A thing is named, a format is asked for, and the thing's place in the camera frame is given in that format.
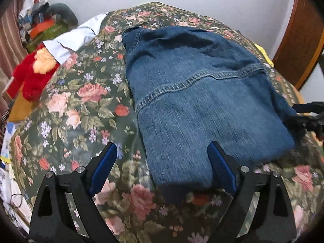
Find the yellow cloth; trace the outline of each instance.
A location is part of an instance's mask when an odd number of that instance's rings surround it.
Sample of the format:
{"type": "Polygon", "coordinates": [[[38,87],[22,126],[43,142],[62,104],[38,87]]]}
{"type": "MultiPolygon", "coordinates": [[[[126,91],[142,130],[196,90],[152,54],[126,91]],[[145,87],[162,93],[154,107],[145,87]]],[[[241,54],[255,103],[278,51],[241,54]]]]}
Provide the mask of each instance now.
{"type": "Polygon", "coordinates": [[[268,57],[267,52],[265,51],[265,49],[261,46],[259,46],[256,43],[253,43],[255,45],[255,47],[261,52],[261,54],[264,56],[265,60],[268,62],[268,64],[274,68],[274,64],[271,61],[271,59],[268,57]]]}
{"type": "Polygon", "coordinates": [[[24,120],[31,111],[36,108],[39,101],[30,102],[22,96],[22,92],[19,91],[15,102],[12,106],[8,121],[10,122],[20,122],[24,120]]]}

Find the jeans yoke seam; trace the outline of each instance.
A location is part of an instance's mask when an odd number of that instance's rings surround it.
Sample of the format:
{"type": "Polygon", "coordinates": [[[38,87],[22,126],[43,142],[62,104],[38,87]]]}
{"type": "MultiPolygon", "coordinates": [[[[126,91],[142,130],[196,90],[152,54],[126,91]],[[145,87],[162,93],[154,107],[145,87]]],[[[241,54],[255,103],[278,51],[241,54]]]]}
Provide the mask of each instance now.
{"type": "Polygon", "coordinates": [[[178,92],[187,89],[202,78],[212,77],[216,80],[229,79],[229,78],[242,78],[257,70],[263,70],[266,73],[264,66],[260,63],[248,65],[247,67],[245,67],[243,70],[240,71],[213,72],[210,70],[202,69],[194,73],[192,76],[190,76],[189,78],[187,78],[182,82],[161,85],[156,89],[152,90],[149,94],[143,97],[135,105],[135,112],[138,116],[139,112],[148,104],[150,104],[153,100],[155,100],[157,97],[165,93],[178,92]]]}

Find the striped curtain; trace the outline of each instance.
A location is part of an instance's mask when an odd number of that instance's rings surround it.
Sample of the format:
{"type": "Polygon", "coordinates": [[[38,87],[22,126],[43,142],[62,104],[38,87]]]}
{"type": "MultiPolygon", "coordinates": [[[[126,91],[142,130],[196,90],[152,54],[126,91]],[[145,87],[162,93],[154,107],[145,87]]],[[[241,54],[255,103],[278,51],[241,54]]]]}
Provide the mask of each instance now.
{"type": "MultiPolygon", "coordinates": [[[[27,55],[21,44],[17,17],[25,0],[13,0],[0,20],[0,94],[3,92],[12,71],[27,55]]],[[[0,115],[8,106],[0,96],[0,115]]]]}

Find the blue gripper pad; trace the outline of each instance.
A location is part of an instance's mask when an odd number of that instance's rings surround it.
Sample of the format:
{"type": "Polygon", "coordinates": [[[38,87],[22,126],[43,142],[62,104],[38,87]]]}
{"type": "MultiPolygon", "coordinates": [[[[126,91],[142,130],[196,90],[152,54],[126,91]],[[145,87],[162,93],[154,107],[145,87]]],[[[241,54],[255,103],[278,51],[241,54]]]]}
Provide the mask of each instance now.
{"type": "Polygon", "coordinates": [[[220,187],[224,188],[227,193],[234,196],[238,184],[237,177],[231,170],[230,166],[235,168],[234,171],[236,171],[239,165],[235,162],[233,157],[224,152],[217,142],[212,142],[208,145],[207,154],[215,174],[217,175],[218,181],[220,181],[220,187]]]}
{"type": "Polygon", "coordinates": [[[91,177],[91,186],[89,190],[89,195],[91,197],[94,197],[95,194],[98,194],[101,191],[107,180],[107,177],[117,159],[116,145],[112,143],[109,149],[103,149],[99,156],[102,156],[103,153],[105,153],[105,155],[91,177]]]}

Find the pile of clothes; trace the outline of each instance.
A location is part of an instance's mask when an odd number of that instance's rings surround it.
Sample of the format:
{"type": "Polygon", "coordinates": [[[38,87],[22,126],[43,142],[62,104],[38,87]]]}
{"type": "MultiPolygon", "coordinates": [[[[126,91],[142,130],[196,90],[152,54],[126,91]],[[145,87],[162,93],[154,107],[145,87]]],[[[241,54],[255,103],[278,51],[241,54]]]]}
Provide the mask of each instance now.
{"type": "Polygon", "coordinates": [[[33,40],[40,42],[40,34],[56,24],[61,28],[52,28],[50,37],[43,37],[43,40],[53,39],[68,30],[78,27],[78,19],[72,10],[63,3],[50,5],[47,0],[34,0],[31,8],[23,9],[18,16],[20,37],[23,45],[31,53],[28,44],[33,40]]]}

